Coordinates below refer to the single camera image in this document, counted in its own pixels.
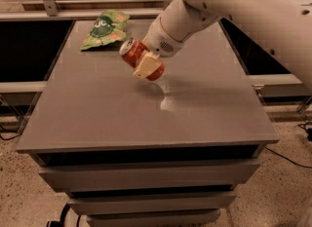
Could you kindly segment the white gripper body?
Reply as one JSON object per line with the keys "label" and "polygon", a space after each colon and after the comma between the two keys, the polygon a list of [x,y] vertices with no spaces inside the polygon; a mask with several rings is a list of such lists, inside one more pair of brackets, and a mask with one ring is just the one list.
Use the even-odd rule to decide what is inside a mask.
{"label": "white gripper body", "polygon": [[147,49],[161,57],[173,57],[183,47],[174,40],[163,28],[161,18],[157,17],[149,26],[142,43]]}

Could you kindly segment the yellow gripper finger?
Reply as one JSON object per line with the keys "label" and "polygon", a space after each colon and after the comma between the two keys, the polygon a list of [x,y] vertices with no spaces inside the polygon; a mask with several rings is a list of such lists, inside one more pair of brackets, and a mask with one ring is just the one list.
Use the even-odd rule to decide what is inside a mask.
{"label": "yellow gripper finger", "polygon": [[164,72],[164,63],[159,59],[159,55],[152,52],[143,51],[135,55],[134,75],[140,79],[157,80]]}

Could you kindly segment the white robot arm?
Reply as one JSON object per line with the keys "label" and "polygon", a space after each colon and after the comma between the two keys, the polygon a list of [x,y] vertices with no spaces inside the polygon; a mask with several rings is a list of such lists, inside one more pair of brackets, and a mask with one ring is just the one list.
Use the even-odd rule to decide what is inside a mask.
{"label": "white robot arm", "polygon": [[220,19],[228,19],[312,89],[312,14],[283,0],[173,0],[151,23],[136,76],[147,77],[162,57]]}

